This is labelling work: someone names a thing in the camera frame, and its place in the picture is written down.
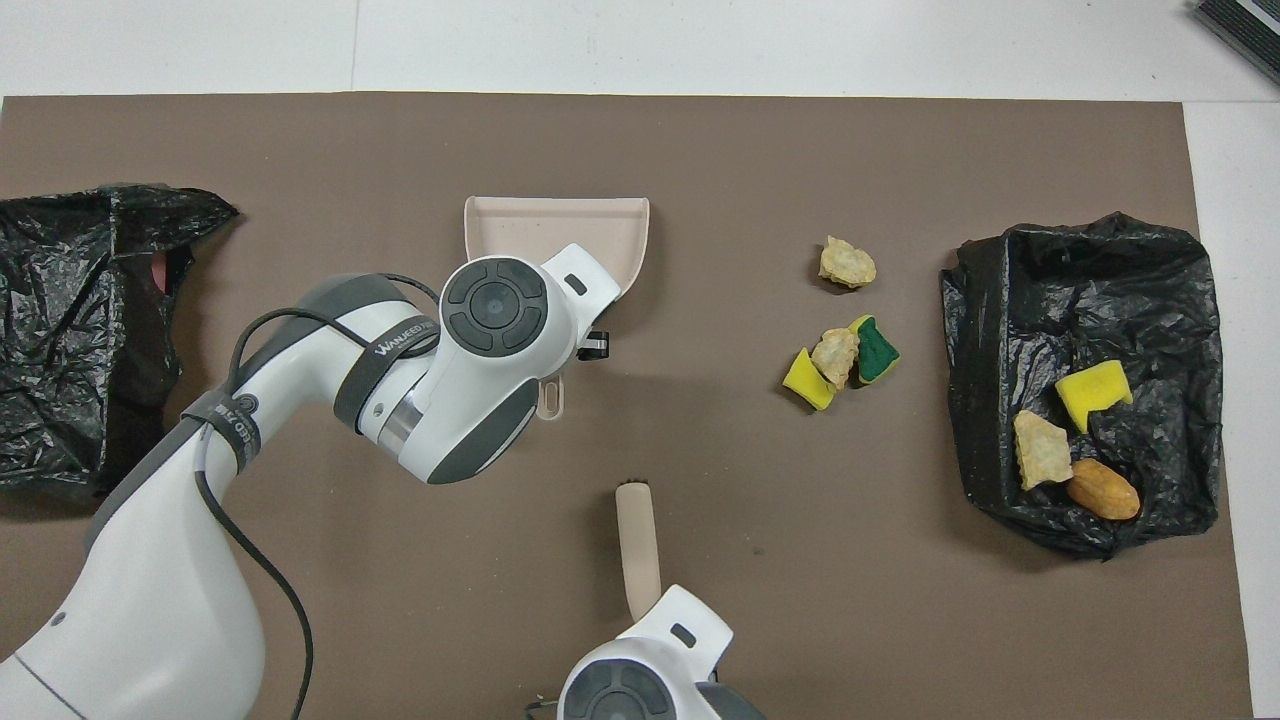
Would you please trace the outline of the orange striped foam piece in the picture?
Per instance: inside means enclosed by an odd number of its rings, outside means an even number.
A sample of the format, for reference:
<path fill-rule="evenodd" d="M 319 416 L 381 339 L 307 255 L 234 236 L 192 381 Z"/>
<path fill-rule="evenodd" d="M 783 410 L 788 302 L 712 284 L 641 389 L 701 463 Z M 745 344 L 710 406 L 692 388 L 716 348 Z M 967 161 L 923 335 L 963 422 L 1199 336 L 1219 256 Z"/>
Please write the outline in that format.
<path fill-rule="evenodd" d="M 1043 483 L 1062 483 L 1073 478 L 1070 443 L 1064 428 L 1021 410 L 1012 420 L 1012 429 L 1021 489 L 1030 491 Z"/>

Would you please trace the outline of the green yellow sponge piece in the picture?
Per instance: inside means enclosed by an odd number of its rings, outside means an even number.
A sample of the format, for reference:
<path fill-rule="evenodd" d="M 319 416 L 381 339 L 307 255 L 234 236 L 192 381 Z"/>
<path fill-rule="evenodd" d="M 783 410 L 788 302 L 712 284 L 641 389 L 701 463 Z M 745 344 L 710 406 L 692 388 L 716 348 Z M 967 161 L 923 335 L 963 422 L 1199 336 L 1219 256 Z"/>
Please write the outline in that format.
<path fill-rule="evenodd" d="M 1080 433 L 1089 432 L 1092 413 L 1102 413 L 1116 404 L 1134 404 L 1124 365 L 1117 359 L 1070 373 L 1056 380 L 1053 387 Z"/>
<path fill-rule="evenodd" d="M 859 316 L 849 329 L 859 341 L 855 370 L 860 386 L 877 382 L 896 366 L 900 351 L 887 340 L 873 315 Z"/>

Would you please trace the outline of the beige hand brush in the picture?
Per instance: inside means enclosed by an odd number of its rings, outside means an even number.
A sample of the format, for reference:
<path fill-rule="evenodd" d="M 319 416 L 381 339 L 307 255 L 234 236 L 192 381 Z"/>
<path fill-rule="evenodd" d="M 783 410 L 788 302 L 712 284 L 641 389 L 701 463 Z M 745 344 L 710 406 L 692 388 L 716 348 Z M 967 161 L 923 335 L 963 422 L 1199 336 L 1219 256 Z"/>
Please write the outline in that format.
<path fill-rule="evenodd" d="M 652 487 L 627 479 L 614 491 L 623 591 L 634 623 L 640 621 L 663 593 L 657 515 Z"/>

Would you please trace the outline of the brown table mat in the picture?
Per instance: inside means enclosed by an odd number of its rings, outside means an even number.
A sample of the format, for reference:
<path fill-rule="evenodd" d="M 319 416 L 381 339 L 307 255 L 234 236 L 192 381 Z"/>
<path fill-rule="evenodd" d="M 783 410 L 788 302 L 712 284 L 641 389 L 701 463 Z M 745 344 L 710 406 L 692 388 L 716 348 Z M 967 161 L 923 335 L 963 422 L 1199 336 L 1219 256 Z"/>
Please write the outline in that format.
<path fill-rule="evenodd" d="M 325 94 L 12 97 L 0 199 L 163 183 L 239 209 L 180 291 L 178 413 L 243 327 L 324 278 L 433 287 L 470 196 L 646 197 L 609 359 L 480 477 L 430 487 L 306 405 L 227 511 L 314 625 L 305 714 L 516 720 L 628 623 L 613 492 L 735 632 L 769 720 L 1251 715 L 1230 523 L 1074 561 L 964 497 L 940 270 L 1009 227 L 1123 211 L 1198 232 L 1180 105 Z M 818 277 L 827 236 L 876 261 Z M 782 386 L 873 315 L 895 368 L 824 411 Z"/>

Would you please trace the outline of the beige plastic dustpan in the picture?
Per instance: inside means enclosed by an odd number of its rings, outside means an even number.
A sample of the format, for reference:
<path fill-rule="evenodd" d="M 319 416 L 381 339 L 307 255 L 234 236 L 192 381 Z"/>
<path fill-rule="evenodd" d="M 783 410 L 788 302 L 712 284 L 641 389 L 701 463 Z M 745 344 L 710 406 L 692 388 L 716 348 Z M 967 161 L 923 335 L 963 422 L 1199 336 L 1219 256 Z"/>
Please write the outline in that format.
<path fill-rule="evenodd" d="M 442 338 L 413 391 L 424 429 L 521 432 L 564 409 L 563 374 L 589 331 L 632 287 L 646 199 L 470 197 L 466 263 L 442 292 Z"/>

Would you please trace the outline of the black ribbed block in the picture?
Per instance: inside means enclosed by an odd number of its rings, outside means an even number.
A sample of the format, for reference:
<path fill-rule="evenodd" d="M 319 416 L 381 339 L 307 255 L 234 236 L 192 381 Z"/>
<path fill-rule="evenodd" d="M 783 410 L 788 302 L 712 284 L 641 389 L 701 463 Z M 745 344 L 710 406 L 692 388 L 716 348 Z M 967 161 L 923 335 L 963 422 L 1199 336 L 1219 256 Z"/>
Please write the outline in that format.
<path fill-rule="evenodd" d="M 1280 86 L 1280 0 L 1192 0 L 1190 15 Z"/>

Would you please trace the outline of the black bag lined bin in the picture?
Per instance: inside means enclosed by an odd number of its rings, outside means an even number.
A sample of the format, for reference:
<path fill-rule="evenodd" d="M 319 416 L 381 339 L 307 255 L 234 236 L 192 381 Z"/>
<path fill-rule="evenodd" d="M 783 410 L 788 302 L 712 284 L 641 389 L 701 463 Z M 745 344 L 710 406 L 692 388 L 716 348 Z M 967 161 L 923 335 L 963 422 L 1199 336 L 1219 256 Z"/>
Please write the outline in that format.
<path fill-rule="evenodd" d="M 177 295 L 196 243 L 238 214 L 166 184 L 0 200 L 0 491 L 90 506 L 163 438 Z"/>
<path fill-rule="evenodd" d="M 1190 233 L 1115 213 L 1088 225 L 1015 225 L 964 243 L 940 274 L 947 401 L 970 505 L 1074 559 L 1197 536 L 1219 519 L 1222 346 L 1213 273 Z M 1117 359 L 1134 404 L 1080 433 L 1053 384 Z M 1064 483 L 1021 489 L 1012 420 L 1029 410 L 1135 487 L 1140 512 L 1110 521 Z"/>

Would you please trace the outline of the orange brown foam lump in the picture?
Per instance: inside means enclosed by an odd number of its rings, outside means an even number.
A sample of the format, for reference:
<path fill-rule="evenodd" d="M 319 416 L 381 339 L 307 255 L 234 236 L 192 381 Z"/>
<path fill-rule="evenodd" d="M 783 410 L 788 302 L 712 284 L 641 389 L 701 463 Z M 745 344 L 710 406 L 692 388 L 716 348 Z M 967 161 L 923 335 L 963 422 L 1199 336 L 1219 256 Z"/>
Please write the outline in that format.
<path fill-rule="evenodd" d="M 1110 521 L 1129 521 L 1140 512 L 1140 497 L 1135 487 L 1092 457 L 1071 464 L 1068 496 L 1097 518 Z"/>

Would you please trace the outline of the beige foam lump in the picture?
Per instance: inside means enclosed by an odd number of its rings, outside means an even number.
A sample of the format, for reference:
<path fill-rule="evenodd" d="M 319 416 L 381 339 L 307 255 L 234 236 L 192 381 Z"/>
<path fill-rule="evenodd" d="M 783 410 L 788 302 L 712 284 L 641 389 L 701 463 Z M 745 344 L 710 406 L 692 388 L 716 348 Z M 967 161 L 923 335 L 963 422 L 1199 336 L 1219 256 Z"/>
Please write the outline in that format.
<path fill-rule="evenodd" d="M 850 242 L 827 236 L 820 251 L 818 277 L 850 290 L 869 286 L 877 278 L 874 259 Z"/>
<path fill-rule="evenodd" d="M 812 363 L 835 389 L 847 386 L 850 373 L 859 356 L 860 340 L 847 327 L 832 328 L 820 334 L 812 350 Z"/>

